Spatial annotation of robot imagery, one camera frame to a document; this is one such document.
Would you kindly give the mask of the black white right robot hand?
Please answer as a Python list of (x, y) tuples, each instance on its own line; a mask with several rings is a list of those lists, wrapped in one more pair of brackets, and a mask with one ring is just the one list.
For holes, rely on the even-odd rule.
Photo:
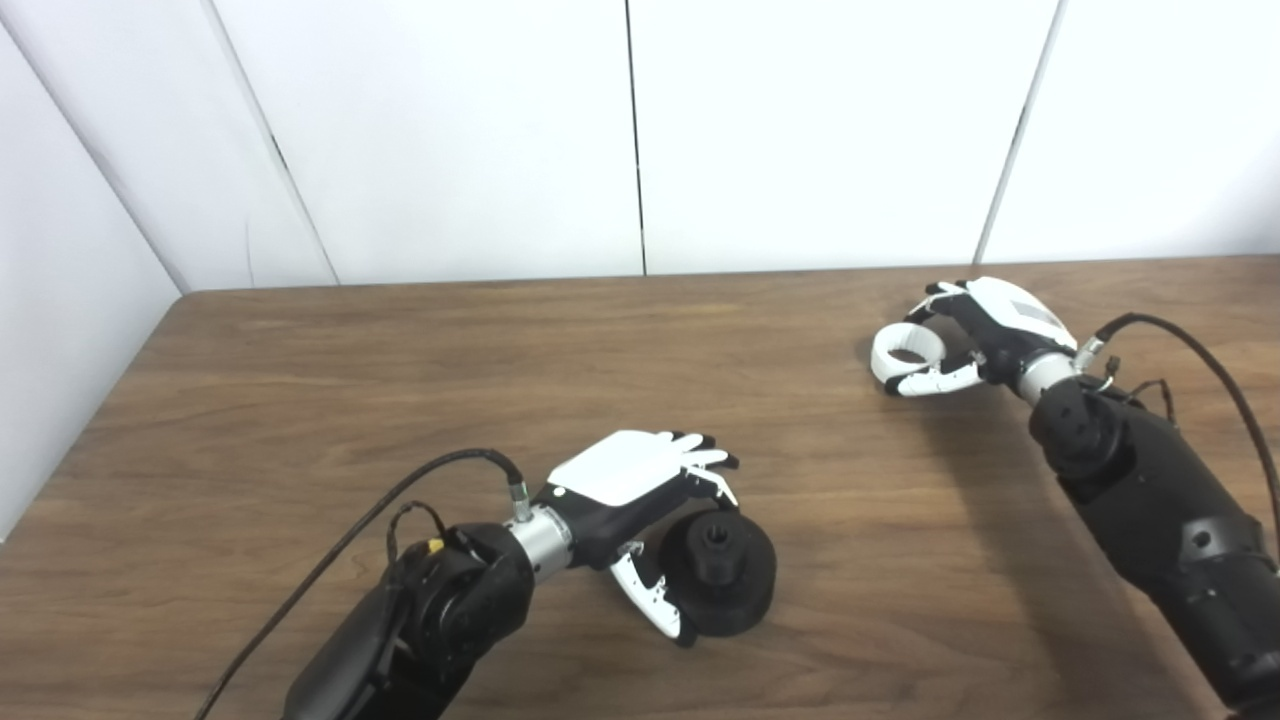
[(938, 282), (873, 340), (870, 372), (897, 397), (1007, 386), (1028, 404), (1076, 379), (1078, 342), (1034, 295), (993, 277)]

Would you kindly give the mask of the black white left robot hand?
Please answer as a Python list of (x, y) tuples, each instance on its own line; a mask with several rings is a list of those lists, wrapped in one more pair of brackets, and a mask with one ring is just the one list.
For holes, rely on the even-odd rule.
[(536, 580), (577, 568), (609, 571), (660, 634), (691, 647), (698, 630), (669, 598), (667, 575), (640, 574), (640, 536), (695, 498), (737, 512), (722, 475), (736, 468), (732, 454), (699, 433), (617, 430), (599, 439), (554, 468), (532, 498), (532, 527), (518, 537)]

